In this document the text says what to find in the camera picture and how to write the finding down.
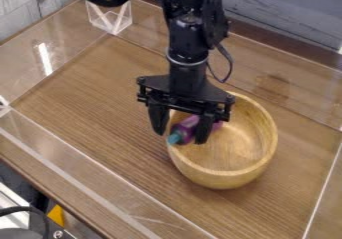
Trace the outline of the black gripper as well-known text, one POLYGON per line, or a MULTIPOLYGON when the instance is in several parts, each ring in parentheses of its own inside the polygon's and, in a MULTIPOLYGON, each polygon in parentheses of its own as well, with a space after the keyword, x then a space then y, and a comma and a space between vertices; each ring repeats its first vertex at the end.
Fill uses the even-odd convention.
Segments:
POLYGON ((155 133, 163 135, 170 111, 199 115, 195 143, 207 142, 215 121, 228 121, 235 97, 218 88, 206 75, 207 63, 171 64, 164 75, 140 76, 138 101, 147 106, 155 133))

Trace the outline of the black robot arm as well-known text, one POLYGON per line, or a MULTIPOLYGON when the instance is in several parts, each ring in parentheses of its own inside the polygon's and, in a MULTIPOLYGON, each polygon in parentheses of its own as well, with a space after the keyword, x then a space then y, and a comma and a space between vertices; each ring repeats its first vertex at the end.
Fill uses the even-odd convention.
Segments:
POLYGON ((235 97, 207 79, 212 74, 208 55, 212 49, 228 52, 222 41, 228 37, 230 21, 223 0, 160 0, 170 32, 166 75, 140 76, 138 100, 148 108, 154 131, 162 135, 170 111, 199 116, 195 142, 207 142, 215 122, 230 119, 235 97))

